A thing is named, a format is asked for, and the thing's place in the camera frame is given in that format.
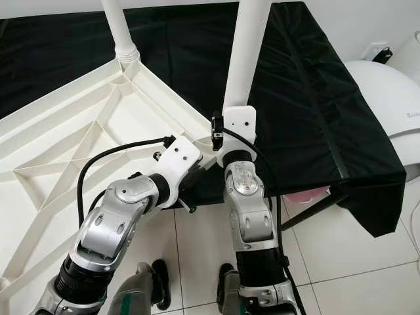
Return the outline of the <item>white plastic table leg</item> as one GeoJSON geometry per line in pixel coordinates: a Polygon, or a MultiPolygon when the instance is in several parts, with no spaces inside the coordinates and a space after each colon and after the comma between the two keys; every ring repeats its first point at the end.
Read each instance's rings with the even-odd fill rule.
{"type": "Polygon", "coordinates": [[[270,0],[240,0],[222,113],[248,104],[270,13],[270,0]]]}
{"type": "Polygon", "coordinates": [[[139,61],[139,51],[129,32],[122,6],[117,0],[100,0],[114,40],[115,58],[124,64],[139,61]]]}

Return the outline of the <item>white plastic table top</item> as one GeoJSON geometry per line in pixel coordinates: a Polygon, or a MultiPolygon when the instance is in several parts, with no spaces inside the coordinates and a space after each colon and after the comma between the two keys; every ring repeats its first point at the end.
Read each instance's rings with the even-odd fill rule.
{"type": "MultiPolygon", "coordinates": [[[[109,61],[1,120],[0,301],[8,315],[29,315],[60,270],[80,226],[76,180],[88,159],[118,145],[87,172],[84,209],[109,184],[149,174],[159,138],[186,135],[201,150],[200,169],[215,161],[210,123],[139,61],[109,61]]],[[[138,263],[164,260],[171,292],[179,285],[175,216],[170,207],[144,219],[108,286],[113,294],[138,263]]]]}

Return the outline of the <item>grey robot right leg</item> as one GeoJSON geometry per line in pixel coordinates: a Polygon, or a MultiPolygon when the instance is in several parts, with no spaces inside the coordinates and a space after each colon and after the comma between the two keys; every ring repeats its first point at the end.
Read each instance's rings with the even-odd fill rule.
{"type": "Polygon", "coordinates": [[[218,310],[222,315],[244,315],[239,286],[239,271],[234,270],[233,264],[222,264],[217,288],[218,310]]]}

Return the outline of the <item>black tablecloth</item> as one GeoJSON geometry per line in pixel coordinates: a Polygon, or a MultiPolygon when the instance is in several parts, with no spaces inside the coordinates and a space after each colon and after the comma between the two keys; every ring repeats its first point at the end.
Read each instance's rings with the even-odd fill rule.
{"type": "MultiPolygon", "coordinates": [[[[222,108],[238,4],[127,9],[141,62],[210,118],[222,108]]],[[[114,59],[103,12],[3,19],[0,113],[24,106],[114,59]]],[[[373,237],[393,233],[406,172],[360,88],[303,2],[274,3],[249,93],[256,147],[272,193],[335,186],[373,237]]]]}

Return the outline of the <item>white round appliance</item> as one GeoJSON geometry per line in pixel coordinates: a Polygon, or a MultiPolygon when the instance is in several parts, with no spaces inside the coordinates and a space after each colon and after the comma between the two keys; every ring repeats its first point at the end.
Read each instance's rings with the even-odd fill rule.
{"type": "Polygon", "coordinates": [[[348,61],[345,67],[388,138],[420,146],[420,86],[374,61],[348,61]]]}

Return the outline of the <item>white rounded plastic container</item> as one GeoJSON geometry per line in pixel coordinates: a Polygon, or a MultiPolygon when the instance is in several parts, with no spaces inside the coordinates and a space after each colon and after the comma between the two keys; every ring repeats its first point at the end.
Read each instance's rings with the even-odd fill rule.
{"type": "Polygon", "coordinates": [[[415,31],[401,44],[387,62],[396,69],[420,68],[420,30],[415,31]]]}

